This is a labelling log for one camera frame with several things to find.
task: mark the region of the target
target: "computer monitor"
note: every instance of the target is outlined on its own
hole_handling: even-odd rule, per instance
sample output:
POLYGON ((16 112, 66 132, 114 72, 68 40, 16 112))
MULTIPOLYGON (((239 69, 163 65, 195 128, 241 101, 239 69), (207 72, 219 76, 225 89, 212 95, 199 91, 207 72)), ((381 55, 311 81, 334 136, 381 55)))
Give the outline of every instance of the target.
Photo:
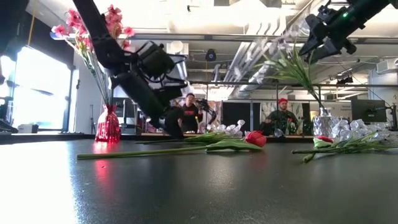
POLYGON ((386 122, 386 103, 384 100, 351 100, 352 119, 362 119, 365 123, 386 122))

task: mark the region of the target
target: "table surface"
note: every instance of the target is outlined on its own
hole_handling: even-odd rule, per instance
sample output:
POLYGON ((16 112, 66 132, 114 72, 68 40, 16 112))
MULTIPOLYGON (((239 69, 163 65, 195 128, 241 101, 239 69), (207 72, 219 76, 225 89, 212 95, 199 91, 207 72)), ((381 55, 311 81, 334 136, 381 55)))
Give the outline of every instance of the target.
POLYGON ((0 146, 0 223, 397 223, 398 157, 319 158, 292 149, 76 160, 182 147, 92 140, 0 146))

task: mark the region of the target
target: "ceiling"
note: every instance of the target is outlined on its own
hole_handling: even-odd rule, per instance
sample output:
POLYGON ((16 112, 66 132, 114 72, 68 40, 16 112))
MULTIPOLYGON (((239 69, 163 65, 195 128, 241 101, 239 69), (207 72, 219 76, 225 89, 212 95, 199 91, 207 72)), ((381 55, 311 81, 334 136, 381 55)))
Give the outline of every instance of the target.
MULTIPOLYGON (((94 2, 100 12, 105 12, 111 3, 121 8, 123 24, 133 27, 138 35, 144 33, 280 35, 294 15, 307 3, 312 2, 295 23, 301 26, 299 34, 302 36, 308 32, 302 22, 303 18, 310 13, 315 13, 317 8, 325 3, 321 0, 286 0, 283 2, 288 4, 284 6, 289 7, 282 7, 284 10, 275 12, 272 8, 265 6, 265 4, 275 2, 273 0, 262 2, 260 0, 94 0, 94 2), (228 4, 232 1, 236 3, 229 6, 228 4), (190 5, 190 12, 187 11, 187 4, 190 5)), ((32 0, 27 11, 33 14, 33 9, 35 9, 35 16, 52 27, 64 24, 65 12, 72 8, 74 8, 72 0, 32 0)), ((355 68, 355 73, 362 74, 356 76, 360 76, 360 80, 366 80, 366 69, 374 67, 380 58, 398 57, 398 32, 396 32, 398 17, 395 13, 394 8, 386 8, 368 21, 364 30, 357 30, 352 35, 357 41, 364 43, 356 44, 358 49, 354 55, 342 54, 321 60, 313 70, 315 82, 330 82, 330 79, 336 78, 337 74, 349 68, 355 68)), ((157 42, 165 44, 170 41, 157 42)), ((132 45, 139 47, 143 42, 144 40, 134 40, 132 45)), ((216 64, 221 65, 221 77, 228 69, 232 73, 236 71, 230 65, 237 52, 239 53, 239 48, 243 47, 241 42, 192 39, 183 42, 188 43, 189 48, 186 61, 189 80, 212 80, 212 71, 216 64), (215 62, 206 62, 205 54, 208 49, 215 50, 217 54, 215 62)), ((251 57, 247 52, 242 54, 241 58, 251 57)), ((239 70, 244 73, 239 79, 243 82, 249 80, 253 74, 253 69, 245 71, 239 68, 239 70)))

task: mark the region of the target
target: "vase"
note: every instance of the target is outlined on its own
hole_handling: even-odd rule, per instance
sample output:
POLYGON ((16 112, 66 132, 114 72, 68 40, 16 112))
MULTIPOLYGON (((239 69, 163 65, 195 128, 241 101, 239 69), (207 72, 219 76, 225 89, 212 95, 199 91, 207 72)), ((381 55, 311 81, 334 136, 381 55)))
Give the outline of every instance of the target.
POLYGON ((95 141, 100 142, 119 142, 120 128, 118 117, 114 113, 115 105, 103 105, 104 113, 98 118, 98 128, 95 141))
POLYGON ((332 116, 329 108, 320 108, 320 115, 313 118, 313 135, 333 137, 332 129, 338 123, 338 117, 332 116))

